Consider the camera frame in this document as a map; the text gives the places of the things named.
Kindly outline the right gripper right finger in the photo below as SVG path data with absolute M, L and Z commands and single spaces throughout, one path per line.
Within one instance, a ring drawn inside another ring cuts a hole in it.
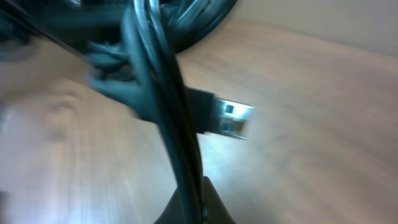
M 203 177 L 203 206 L 205 224 L 236 224 L 207 176 Z

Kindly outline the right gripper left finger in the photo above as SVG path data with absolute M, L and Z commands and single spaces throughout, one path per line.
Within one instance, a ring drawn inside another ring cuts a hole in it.
M 184 197 L 179 187 L 176 188 L 164 211 L 154 224 L 185 224 Z

